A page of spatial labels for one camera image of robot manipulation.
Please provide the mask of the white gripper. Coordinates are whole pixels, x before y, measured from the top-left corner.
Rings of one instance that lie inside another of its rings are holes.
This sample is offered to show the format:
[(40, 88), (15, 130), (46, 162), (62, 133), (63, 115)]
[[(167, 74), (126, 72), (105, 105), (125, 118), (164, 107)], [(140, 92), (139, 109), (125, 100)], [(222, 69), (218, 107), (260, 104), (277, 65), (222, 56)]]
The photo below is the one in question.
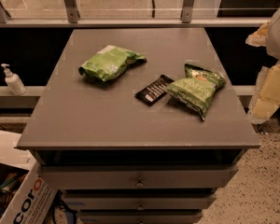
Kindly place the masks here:
[[(267, 53), (280, 60), (280, 8), (273, 14), (269, 23), (263, 23), (245, 42), (253, 47), (266, 46)], [(269, 120), (279, 107), (280, 61), (271, 68), (261, 68), (247, 115), (252, 124), (262, 124)]]

